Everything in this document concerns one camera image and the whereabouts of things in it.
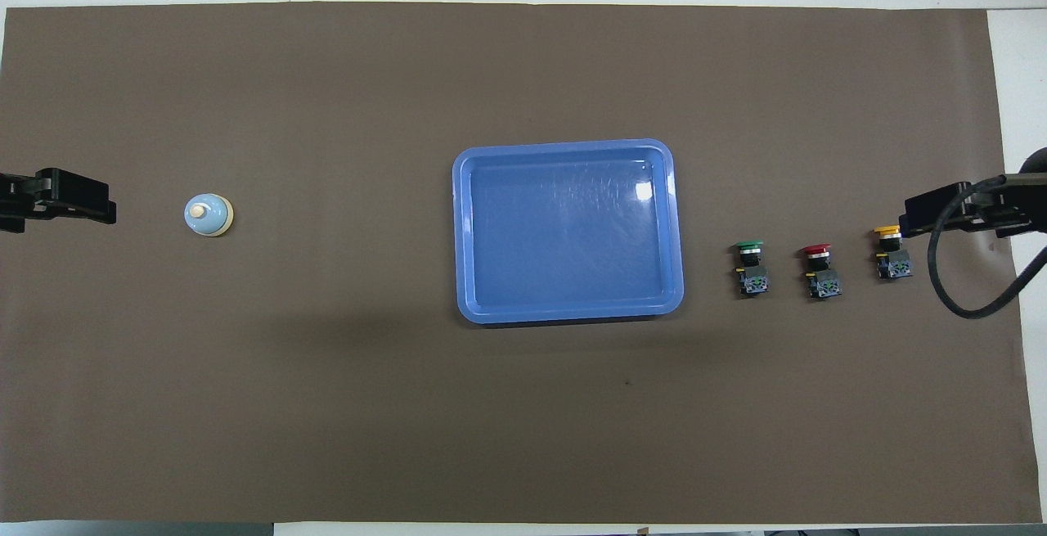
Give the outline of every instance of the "brown paper mat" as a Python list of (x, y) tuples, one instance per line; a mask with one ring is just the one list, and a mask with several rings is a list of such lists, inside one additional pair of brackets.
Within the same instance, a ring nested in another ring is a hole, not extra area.
[[(3, 520), (1040, 520), (1017, 306), (948, 313), (926, 239), (870, 263), (904, 198), (1002, 171), (983, 12), (10, 9), (2, 71), (2, 170), (119, 203), (0, 238)], [(458, 153), (621, 137), (675, 156), (684, 305), (469, 325)], [(225, 238), (182, 223), (206, 192)], [(941, 260), (968, 304), (1013, 276), (990, 234)]]

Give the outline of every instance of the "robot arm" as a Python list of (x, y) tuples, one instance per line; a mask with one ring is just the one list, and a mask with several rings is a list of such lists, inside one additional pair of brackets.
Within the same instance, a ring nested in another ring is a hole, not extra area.
[(0, 230), (23, 233), (26, 219), (74, 218), (116, 223), (109, 185), (46, 168), (35, 177), (0, 174)]
[(928, 272), (938, 298), (965, 319), (981, 319), (1006, 306), (1047, 264), (1047, 248), (1025, 267), (999, 297), (980, 309), (964, 309), (949, 296), (938, 275), (938, 239), (943, 230), (996, 230), (998, 238), (1026, 231), (1047, 231), (1047, 148), (1033, 153), (1018, 174), (1002, 174), (977, 184), (956, 184), (932, 189), (906, 201), (898, 218), (901, 234), (931, 233), (927, 248)]

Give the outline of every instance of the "blue tray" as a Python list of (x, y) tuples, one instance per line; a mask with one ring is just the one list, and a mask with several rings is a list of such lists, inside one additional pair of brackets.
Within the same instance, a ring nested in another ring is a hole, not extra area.
[(683, 300), (676, 185), (662, 141), (472, 148), (452, 179), (467, 319), (662, 315)]

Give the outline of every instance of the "plastic tray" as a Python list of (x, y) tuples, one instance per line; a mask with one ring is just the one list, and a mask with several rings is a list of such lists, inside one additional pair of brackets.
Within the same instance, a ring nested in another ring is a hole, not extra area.
[(672, 155), (662, 141), (472, 148), (452, 179), (467, 319), (662, 315), (683, 300)]

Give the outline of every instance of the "black cable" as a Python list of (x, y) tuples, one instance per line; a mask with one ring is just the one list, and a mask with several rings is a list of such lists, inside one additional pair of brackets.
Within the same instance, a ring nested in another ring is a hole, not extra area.
[(1033, 275), (1039, 274), (1043, 270), (1044, 265), (1047, 264), (1047, 246), (1045, 246), (1044, 249), (1041, 249), (1040, 253), (1037, 253), (1037, 256), (1032, 259), (1029, 265), (1025, 267), (1025, 270), (1018, 275), (1018, 278), (1000, 293), (999, 297), (993, 298), (987, 306), (983, 306), (980, 309), (964, 309), (956, 305), (953, 297), (950, 297), (949, 293), (946, 293), (945, 287), (941, 286), (941, 278), (938, 275), (938, 238), (941, 238), (941, 231), (945, 229), (946, 220), (968, 197), (977, 193), (994, 193), (996, 189), (1002, 188), (1005, 182), (1005, 177), (987, 178), (971, 186), (971, 188), (956, 194), (956, 197), (953, 197), (953, 200), (949, 201), (949, 204), (945, 204), (945, 208), (942, 208), (941, 213), (939, 213), (938, 219), (934, 222), (934, 229), (931, 230), (931, 242), (927, 246), (927, 268), (931, 272), (931, 286), (934, 287), (938, 298), (941, 298), (942, 304), (949, 308), (949, 311), (956, 313), (956, 315), (964, 319), (981, 319), (1003, 309), (1004, 306), (1013, 300), (1013, 297), (1017, 297), (1018, 293), (1028, 285), (1029, 280), (1032, 280)]

